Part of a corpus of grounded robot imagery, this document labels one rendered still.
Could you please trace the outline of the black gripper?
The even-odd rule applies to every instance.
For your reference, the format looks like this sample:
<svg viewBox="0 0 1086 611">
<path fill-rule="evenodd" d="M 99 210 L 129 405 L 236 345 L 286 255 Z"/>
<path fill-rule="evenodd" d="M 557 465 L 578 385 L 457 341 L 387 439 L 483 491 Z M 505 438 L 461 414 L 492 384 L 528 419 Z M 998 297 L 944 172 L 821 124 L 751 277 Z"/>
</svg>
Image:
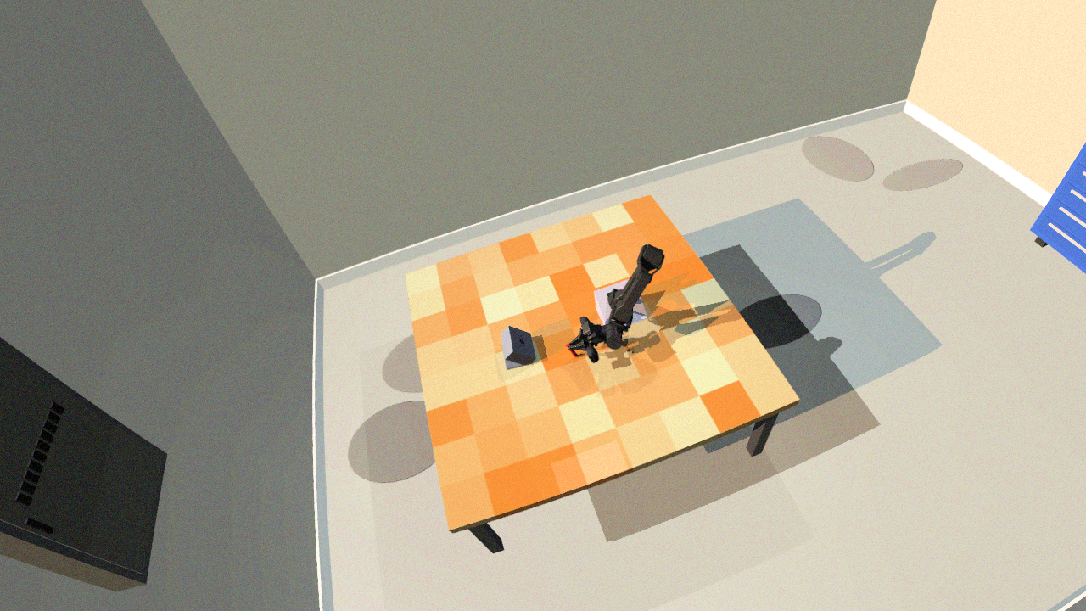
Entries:
<svg viewBox="0 0 1086 611">
<path fill-rule="evenodd" d="M 580 318 L 581 324 L 586 323 L 588 321 L 590 322 L 588 317 Z M 595 351 L 595 347 L 597 347 L 599 343 L 604 343 L 604 341 L 605 343 L 607 343 L 607 334 L 605 332 L 604 324 L 598 324 L 597 332 L 599 338 L 596 338 L 594 341 L 590 342 L 589 338 L 583 335 L 583 329 L 580 329 L 580 334 L 577 338 L 574 338 L 573 341 L 571 341 L 571 343 L 569 343 L 571 347 L 569 347 L 568 349 L 586 351 L 588 357 L 593 364 L 599 362 L 599 355 L 598 352 Z"/>
</svg>

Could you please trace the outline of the dark grey sloped panel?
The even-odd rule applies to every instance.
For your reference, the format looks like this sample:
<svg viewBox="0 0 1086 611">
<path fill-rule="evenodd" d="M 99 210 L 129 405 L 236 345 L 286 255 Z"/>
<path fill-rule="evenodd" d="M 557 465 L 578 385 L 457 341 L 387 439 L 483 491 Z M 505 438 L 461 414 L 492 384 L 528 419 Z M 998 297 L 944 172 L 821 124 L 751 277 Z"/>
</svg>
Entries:
<svg viewBox="0 0 1086 611">
<path fill-rule="evenodd" d="M 506 370 L 530 365 L 536 359 L 532 338 L 526 330 L 512 328 L 508 324 L 501 332 L 501 342 Z"/>
</svg>

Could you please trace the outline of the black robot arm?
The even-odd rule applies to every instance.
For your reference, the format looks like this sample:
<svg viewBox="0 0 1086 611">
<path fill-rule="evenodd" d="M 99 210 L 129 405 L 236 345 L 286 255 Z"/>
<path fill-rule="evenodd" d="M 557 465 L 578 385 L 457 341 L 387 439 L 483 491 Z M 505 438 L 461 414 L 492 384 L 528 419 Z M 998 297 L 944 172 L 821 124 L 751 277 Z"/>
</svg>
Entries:
<svg viewBox="0 0 1086 611">
<path fill-rule="evenodd" d="M 609 305 L 613 307 L 613 314 L 610 314 L 608 324 L 604 324 L 604 329 L 607 334 L 607 345 L 610 351 L 618 351 L 621 347 L 622 330 L 628 332 L 628 329 L 632 323 L 635 303 L 640 298 L 641 293 L 643 293 L 644 289 L 646 289 L 647 284 L 652 281 L 652 276 L 657 273 L 660 268 L 662 268 L 664 259 L 666 258 L 664 258 L 662 249 L 651 246 L 651 244 L 641 246 L 635 273 L 630 276 L 630 279 L 623 289 L 613 289 L 613 293 L 607 293 L 607 300 Z M 654 273 L 648 273 L 651 271 L 654 271 Z M 590 341 L 594 341 L 596 338 L 599 338 L 597 332 L 598 324 L 588 321 L 586 323 L 581 324 L 581 327 L 583 329 L 583 335 L 588 336 Z"/>
</svg>

